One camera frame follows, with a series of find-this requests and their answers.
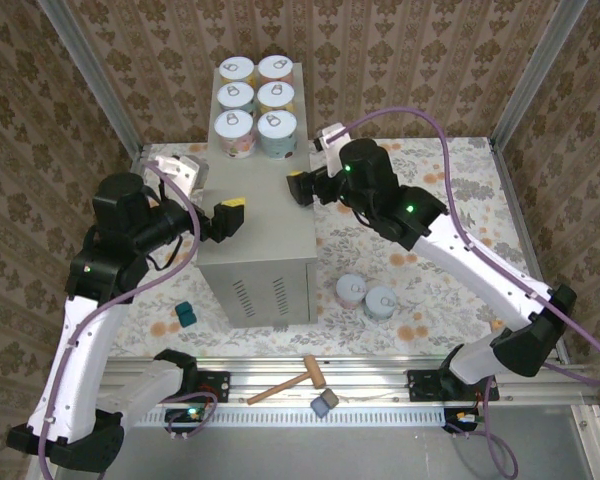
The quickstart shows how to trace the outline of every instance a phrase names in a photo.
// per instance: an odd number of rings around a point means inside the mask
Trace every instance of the white lid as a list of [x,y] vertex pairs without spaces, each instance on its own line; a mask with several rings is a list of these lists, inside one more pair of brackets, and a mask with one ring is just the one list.
[[258,64],[260,75],[267,78],[282,78],[293,69],[293,62],[284,55],[271,55],[263,58]]
[[240,138],[253,128],[253,117],[244,110],[227,110],[213,124],[216,133],[224,138]]
[[253,100],[253,88],[248,83],[231,82],[220,87],[216,97],[225,107],[238,108]]
[[258,90],[258,101],[267,107],[282,107],[293,100],[295,91],[285,82],[269,82]]
[[286,110],[272,110],[258,120],[258,131],[267,138],[288,137],[297,126],[296,116]]
[[396,309],[398,300],[396,294],[388,287],[373,287],[364,299],[367,308],[374,315],[389,317]]
[[347,302],[359,302],[367,293],[367,285],[364,278],[347,273],[338,279],[336,293]]
[[253,73],[254,65],[247,57],[227,58],[220,64],[220,75],[229,80],[242,80]]

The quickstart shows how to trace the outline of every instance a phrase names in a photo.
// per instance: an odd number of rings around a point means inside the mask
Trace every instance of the cable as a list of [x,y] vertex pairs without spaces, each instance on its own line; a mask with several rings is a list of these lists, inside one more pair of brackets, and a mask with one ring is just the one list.
[[51,385],[49,399],[47,402],[47,408],[44,413],[45,421],[42,424],[42,430],[40,431],[40,439],[38,441],[38,460],[40,463],[40,471],[42,472],[42,476],[45,480],[53,480],[53,476],[49,471],[49,466],[47,465],[46,461],[45,446],[47,443],[47,437],[49,435],[50,426],[49,421],[47,421],[46,419],[53,418],[53,410],[55,407],[56,399],[58,398],[58,392],[60,390],[60,384],[62,383],[62,377],[67,368],[69,357],[73,352],[73,347],[75,347],[75,345],[78,342],[78,338],[80,337],[82,332],[89,326],[89,324],[91,324],[91,322],[93,322],[100,314],[106,312],[111,307],[118,305],[128,300],[129,298],[138,295],[139,293],[145,292],[150,288],[155,287],[156,285],[166,282],[170,278],[177,275],[184,267],[187,266],[191,259],[193,259],[193,256],[195,255],[196,251],[198,250],[198,246],[200,245],[200,221],[198,220],[198,215],[196,214],[195,208],[193,207],[193,204],[191,203],[189,198],[182,192],[182,190],[180,190],[180,188],[175,184],[173,180],[171,180],[165,173],[158,169],[157,162],[148,163],[147,168],[153,173],[155,173],[158,177],[160,177],[160,179],[163,180],[169,186],[169,188],[173,190],[173,193],[175,193],[176,196],[180,198],[180,200],[182,200],[182,202],[184,203],[184,206],[187,209],[187,212],[189,212],[189,216],[191,217],[191,221],[193,223],[193,246],[191,247],[191,250],[189,250],[189,253],[187,253],[187,256],[184,258],[184,260],[180,262],[175,268],[173,268],[173,270],[169,270],[161,277],[156,278],[155,280],[151,280],[150,282],[136,287],[133,290],[130,290],[126,293],[123,293],[119,297],[116,297],[113,300],[110,300],[107,303],[99,306],[89,315],[84,317],[84,320],[82,320],[82,322],[80,322],[76,326],[75,331],[73,332],[71,337],[69,337],[69,340],[67,341],[67,348],[65,348],[62,357],[60,358],[60,362],[58,363],[58,369],[56,370],[56,375]]
[[191,400],[192,398],[196,398],[196,397],[210,398],[213,401],[213,405],[211,407],[211,411],[209,412],[209,414],[205,414],[204,418],[196,426],[196,428],[195,428],[195,430],[193,430],[193,432],[182,434],[179,437],[175,434],[175,432],[173,432],[171,430],[171,427],[173,426],[174,422],[178,418],[180,418],[182,415],[179,415],[179,416],[174,417],[171,420],[169,420],[169,423],[167,423],[167,432],[169,432],[169,434],[171,435],[171,438],[173,438],[173,439],[180,438],[182,440],[188,440],[191,437],[193,437],[194,435],[199,434],[200,431],[204,428],[204,426],[209,422],[209,420],[211,419],[211,417],[213,417],[213,414],[216,412],[216,408],[218,408],[218,397],[216,397],[216,395],[214,393],[211,393],[211,392],[196,392],[196,393],[190,393],[190,394],[187,394],[187,395],[183,395],[181,397],[166,398],[163,401],[163,403],[181,403],[181,402],[186,402],[186,401]]
[[[422,111],[412,108],[412,107],[382,108],[380,110],[371,112],[371,113],[363,116],[362,118],[356,120],[355,122],[347,125],[340,132],[338,132],[334,136],[328,138],[326,140],[326,143],[327,144],[333,143],[338,138],[342,137],[343,135],[346,135],[347,133],[349,133],[351,130],[358,127],[359,125],[371,120],[372,118],[378,117],[380,115],[386,115],[388,113],[411,113],[412,115],[415,115],[416,117],[420,117],[420,118],[424,119],[425,121],[427,121],[436,131],[438,138],[440,139],[440,143],[442,144],[442,156],[443,156],[443,160],[444,160],[444,186],[445,186],[445,191],[447,194],[447,199],[449,201],[449,213],[451,215],[451,220],[456,228],[456,231],[457,231],[458,235],[460,236],[460,238],[462,239],[462,241],[464,242],[464,244],[471,251],[473,251],[473,253],[475,255],[477,255],[478,258],[480,258],[484,263],[486,263],[493,270],[495,270],[500,275],[502,275],[503,277],[508,279],[511,283],[516,285],[518,288],[520,288],[523,292],[525,292],[531,298],[535,299],[543,307],[547,308],[551,313],[556,315],[565,324],[567,324],[569,327],[573,328],[576,332],[578,332],[596,350],[598,350],[598,352],[600,352],[600,342],[596,338],[594,338],[593,335],[591,335],[589,332],[587,332],[584,328],[582,328],[580,325],[578,325],[574,320],[569,318],[568,315],[564,314],[562,311],[560,311],[557,307],[555,307],[553,304],[551,304],[544,297],[540,296],[538,294],[538,292],[536,292],[533,288],[529,287],[524,282],[519,280],[516,276],[509,273],[506,269],[504,269],[503,267],[498,265],[495,261],[493,261],[491,258],[489,258],[484,252],[482,252],[479,248],[477,248],[474,245],[474,243],[471,241],[471,239],[469,238],[469,236],[467,235],[467,233],[465,232],[465,230],[462,226],[462,222],[460,221],[460,216],[458,215],[458,212],[456,210],[455,200],[453,198],[453,189],[451,188],[451,160],[449,158],[449,147],[447,145],[447,137],[445,136],[444,131],[442,130],[442,127],[440,125],[438,125],[438,123],[433,119],[433,117],[431,117],[429,114],[427,114],[425,112],[422,112]],[[574,380],[578,380],[578,381],[580,381],[586,385],[589,385],[591,387],[600,387],[600,380],[598,380],[598,379],[588,378],[583,375],[579,375],[577,373],[572,373],[564,368],[561,368],[557,365],[553,365],[548,362],[545,362],[544,366],[550,370],[561,373],[561,374],[563,374],[569,378],[572,378]],[[489,419],[489,392],[491,389],[492,380],[493,380],[493,377],[489,377],[489,380],[487,382],[487,389],[485,392],[485,398],[483,399],[485,430],[483,432],[471,432],[471,434],[472,435],[480,435],[480,436],[484,436],[487,438],[487,445],[489,447],[489,453],[491,454],[491,458],[493,460],[493,463],[496,465],[496,468],[502,474],[503,477],[505,477],[507,479],[514,479],[518,476],[518,462],[515,458],[515,455],[513,454],[513,451],[509,448],[509,446],[504,442],[504,440],[493,435],[490,431],[490,424],[489,424],[489,420],[488,420]],[[511,458],[513,460],[513,464],[514,464],[513,475],[507,474],[504,471],[504,468],[502,468],[502,465],[500,464],[500,462],[497,460],[497,458],[495,456],[495,451],[493,449],[493,441],[492,440],[496,440],[496,442],[500,442],[501,445],[507,450],[507,452],[511,456]]]

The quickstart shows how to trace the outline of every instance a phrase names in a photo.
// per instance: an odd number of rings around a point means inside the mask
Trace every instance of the pull tab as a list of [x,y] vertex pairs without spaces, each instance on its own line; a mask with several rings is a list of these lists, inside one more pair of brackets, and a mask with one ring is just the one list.
[[395,302],[390,298],[382,297],[380,299],[380,305],[384,305],[385,307],[393,307],[395,305]]
[[272,127],[277,127],[282,123],[282,120],[280,120],[275,115],[269,114],[265,118],[267,119],[267,122],[269,122],[269,125],[271,125]]
[[236,125],[240,120],[236,117],[235,113],[227,114],[227,124],[228,125]]

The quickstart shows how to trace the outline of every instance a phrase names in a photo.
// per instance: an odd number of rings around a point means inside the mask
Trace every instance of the table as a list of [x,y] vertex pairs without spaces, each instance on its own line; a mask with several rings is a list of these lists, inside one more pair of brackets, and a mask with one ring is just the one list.
[[[401,182],[422,186],[447,203],[437,139],[377,142],[388,150]],[[149,159],[174,154],[205,158],[206,151],[205,144],[145,148]],[[450,139],[449,148],[454,194],[463,224],[528,273],[487,139]],[[317,168],[324,163],[324,156],[313,146],[311,149],[312,168]],[[207,161],[213,168],[213,159]],[[156,185],[153,174],[146,176],[149,184]],[[317,324],[233,329],[192,262],[174,279],[134,300],[111,355],[153,356],[164,348],[195,356],[445,355],[459,343],[477,340],[502,327],[489,307],[451,275],[365,229],[350,209],[316,204],[314,210],[319,257]],[[190,238],[185,240],[183,251],[191,243]],[[164,261],[170,251],[170,247],[163,247],[156,259]],[[184,256],[180,253],[176,261]],[[349,272],[365,277],[370,287],[383,284],[393,288],[399,307],[390,321],[376,324],[361,307],[344,310],[336,303],[335,282]],[[151,270],[146,280],[157,276],[159,273]],[[198,317],[195,325],[184,329],[174,311],[183,301],[192,304]]]

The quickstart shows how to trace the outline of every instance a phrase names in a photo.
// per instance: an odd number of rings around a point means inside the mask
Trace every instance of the blue can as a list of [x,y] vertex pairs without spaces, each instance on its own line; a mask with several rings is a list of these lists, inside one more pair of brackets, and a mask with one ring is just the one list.
[[298,146],[298,120],[286,110],[272,110],[258,120],[260,146],[270,158],[289,158]]

